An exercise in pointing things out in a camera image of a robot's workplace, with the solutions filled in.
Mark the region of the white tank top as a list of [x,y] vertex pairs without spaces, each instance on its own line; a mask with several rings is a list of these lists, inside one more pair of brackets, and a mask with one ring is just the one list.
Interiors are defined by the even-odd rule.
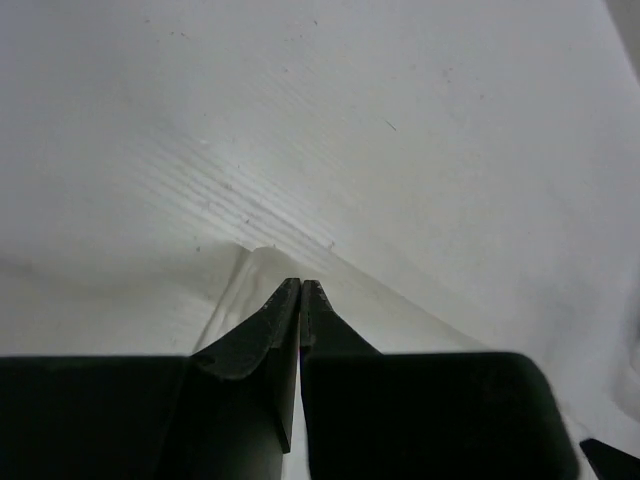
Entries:
[[[85,273],[1,261],[5,356],[191,355],[259,310],[281,283],[317,272],[272,248],[226,244],[149,266]],[[303,449],[295,384],[291,449]]]

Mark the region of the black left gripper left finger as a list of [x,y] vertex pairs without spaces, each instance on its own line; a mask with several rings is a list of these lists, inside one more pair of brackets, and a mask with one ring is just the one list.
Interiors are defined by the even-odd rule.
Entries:
[[5,356],[5,479],[278,479],[300,282],[191,355]]

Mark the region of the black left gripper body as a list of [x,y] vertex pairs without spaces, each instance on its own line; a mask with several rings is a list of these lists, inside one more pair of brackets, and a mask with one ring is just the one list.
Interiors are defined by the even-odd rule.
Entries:
[[640,460],[599,440],[579,446],[599,480],[640,480]]

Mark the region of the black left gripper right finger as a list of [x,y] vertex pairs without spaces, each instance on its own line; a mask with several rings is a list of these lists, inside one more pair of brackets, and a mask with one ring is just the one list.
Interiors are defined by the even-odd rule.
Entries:
[[300,375],[314,479],[575,479],[551,387],[513,352],[384,354],[301,293]]

